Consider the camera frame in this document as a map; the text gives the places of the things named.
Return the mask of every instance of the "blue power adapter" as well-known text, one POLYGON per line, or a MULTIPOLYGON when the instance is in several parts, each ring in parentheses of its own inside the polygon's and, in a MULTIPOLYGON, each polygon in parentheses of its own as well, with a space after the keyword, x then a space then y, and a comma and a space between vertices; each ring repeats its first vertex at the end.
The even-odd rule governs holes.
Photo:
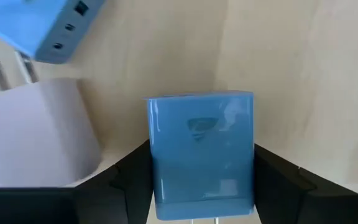
POLYGON ((252 213, 252 93, 150 98, 147 110, 158 219, 252 213))
POLYGON ((34 60, 65 63, 104 0, 0 0, 0 38, 34 60))

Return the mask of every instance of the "white charger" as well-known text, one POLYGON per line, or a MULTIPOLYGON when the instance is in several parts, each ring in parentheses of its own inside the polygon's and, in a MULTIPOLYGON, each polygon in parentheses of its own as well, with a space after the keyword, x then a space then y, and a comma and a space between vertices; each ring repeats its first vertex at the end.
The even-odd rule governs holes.
POLYGON ((31 84, 9 89, 0 65, 0 187, 58 187, 90 175, 101 155, 77 80, 35 82, 30 59, 17 58, 31 84))

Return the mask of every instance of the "light wood background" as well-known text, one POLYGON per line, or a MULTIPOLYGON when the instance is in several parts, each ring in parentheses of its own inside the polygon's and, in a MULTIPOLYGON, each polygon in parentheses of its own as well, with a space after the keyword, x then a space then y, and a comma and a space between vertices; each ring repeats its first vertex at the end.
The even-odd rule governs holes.
MULTIPOLYGON (((0 60, 23 85, 1 41, 0 60)), ((106 0, 70 63, 35 67, 82 79, 100 170, 148 138, 144 97, 248 90, 256 143, 358 191, 358 1, 106 0)), ((259 221, 221 221, 240 222, 259 221)))

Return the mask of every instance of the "wall charger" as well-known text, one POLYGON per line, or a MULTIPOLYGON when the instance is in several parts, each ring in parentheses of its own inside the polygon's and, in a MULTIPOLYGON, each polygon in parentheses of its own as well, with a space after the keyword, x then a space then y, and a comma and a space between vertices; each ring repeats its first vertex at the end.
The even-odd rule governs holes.
POLYGON ((252 213, 252 93, 150 98, 147 111, 158 219, 252 213))
POLYGON ((104 0, 0 0, 0 38, 34 60, 65 63, 104 0))
POLYGON ((10 89, 0 65, 0 187, 58 187, 85 178, 101 155, 77 80, 32 83, 29 58, 17 55, 29 84, 10 89))

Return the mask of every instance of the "charger logo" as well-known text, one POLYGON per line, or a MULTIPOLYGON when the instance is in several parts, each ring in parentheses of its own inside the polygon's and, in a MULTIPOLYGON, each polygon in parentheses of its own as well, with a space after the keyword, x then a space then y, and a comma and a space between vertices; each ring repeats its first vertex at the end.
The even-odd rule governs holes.
POLYGON ((203 140, 208 131, 218 123, 217 118, 193 118, 187 121, 187 126, 196 142, 203 140))

